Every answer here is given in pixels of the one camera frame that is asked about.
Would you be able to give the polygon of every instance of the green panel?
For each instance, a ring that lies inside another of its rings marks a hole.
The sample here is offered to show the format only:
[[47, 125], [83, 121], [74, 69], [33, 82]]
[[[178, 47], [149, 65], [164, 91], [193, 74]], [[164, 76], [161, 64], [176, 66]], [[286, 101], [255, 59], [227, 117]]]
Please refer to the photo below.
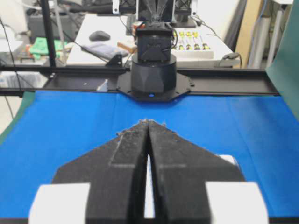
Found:
[[23, 100], [21, 106], [14, 118], [14, 120], [10, 123], [10, 125], [5, 129], [5, 131], [0, 135], [0, 144], [5, 140], [5, 138], [9, 135], [11, 130], [14, 128], [19, 119], [23, 116], [26, 109], [32, 104], [34, 100], [35, 93], [34, 92], [25, 92], [23, 96]]
[[267, 74], [299, 120], [299, 0], [295, 0], [276, 58]]
[[[61, 51], [62, 50], [62, 44], [58, 40], [54, 40], [55, 45], [55, 51]], [[37, 37], [36, 41], [32, 45], [32, 47], [29, 49], [29, 52], [33, 55], [48, 55], [48, 44], [47, 39], [44, 37]]]

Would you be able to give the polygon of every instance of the workbench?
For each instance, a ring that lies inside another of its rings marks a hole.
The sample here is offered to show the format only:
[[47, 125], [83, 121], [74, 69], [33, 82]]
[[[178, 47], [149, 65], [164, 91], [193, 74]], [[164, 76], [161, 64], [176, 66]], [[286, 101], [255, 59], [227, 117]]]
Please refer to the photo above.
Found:
[[[122, 21], [126, 24], [127, 17], [121, 16]], [[201, 31], [207, 35], [205, 41], [214, 50], [213, 59], [205, 58], [180, 58], [177, 57], [178, 68], [214, 68], [218, 66], [219, 61], [224, 55], [232, 53], [232, 51], [226, 46], [226, 44], [218, 37], [216, 37], [212, 31], [204, 26], [193, 28]], [[111, 36], [109, 41], [103, 42], [104, 44], [117, 46], [118, 41], [133, 40], [132, 36], [126, 36], [126, 28], [121, 23], [118, 16], [97, 16], [96, 14], [87, 14], [83, 20], [82, 26], [76, 38], [76, 42], [80, 45], [88, 45], [91, 43], [89, 40], [90, 34], [95, 31], [102, 30]], [[230, 67], [238, 65], [240, 59], [224, 60], [221, 62], [221, 66]], [[83, 52], [81, 48], [74, 45], [67, 60], [67, 65], [86, 65], [86, 66], [103, 66], [105, 62], [101, 61], [97, 57]]]

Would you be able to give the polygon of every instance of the blue cloth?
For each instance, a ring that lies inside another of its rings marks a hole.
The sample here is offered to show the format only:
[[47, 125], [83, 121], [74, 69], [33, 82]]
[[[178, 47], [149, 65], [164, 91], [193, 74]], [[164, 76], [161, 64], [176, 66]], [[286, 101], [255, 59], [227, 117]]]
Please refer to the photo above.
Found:
[[135, 102], [121, 94], [38, 91], [0, 145], [0, 217], [28, 217], [40, 184], [59, 166], [141, 119], [165, 123], [256, 181], [271, 217], [299, 216], [299, 122], [281, 97], [188, 96]]

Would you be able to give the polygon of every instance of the screwdriver set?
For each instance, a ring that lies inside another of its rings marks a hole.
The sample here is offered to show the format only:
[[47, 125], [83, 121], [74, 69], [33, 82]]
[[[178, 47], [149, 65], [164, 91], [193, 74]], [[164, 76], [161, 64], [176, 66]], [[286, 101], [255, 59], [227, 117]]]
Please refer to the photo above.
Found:
[[175, 38], [178, 38], [178, 43], [172, 54], [179, 57], [199, 57], [206, 59], [214, 58], [213, 48], [208, 43], [208, 36], [201, 34], [196, 29], [176, 29]]

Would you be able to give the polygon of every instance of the black octagonal mount plate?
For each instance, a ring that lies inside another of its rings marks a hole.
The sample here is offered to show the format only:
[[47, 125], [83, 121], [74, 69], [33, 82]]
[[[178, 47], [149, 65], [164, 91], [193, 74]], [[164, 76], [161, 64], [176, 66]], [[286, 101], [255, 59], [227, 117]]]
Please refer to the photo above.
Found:
[[131, 88], [131, 73], [127, 72], [118, 76], [116, 89], [138, 101], [165, 102], [189, 93], [191, 85], [192, 82], [189, 77], [177, 73], [177, 86], [174, 90], [161, 94], [133, 92]]

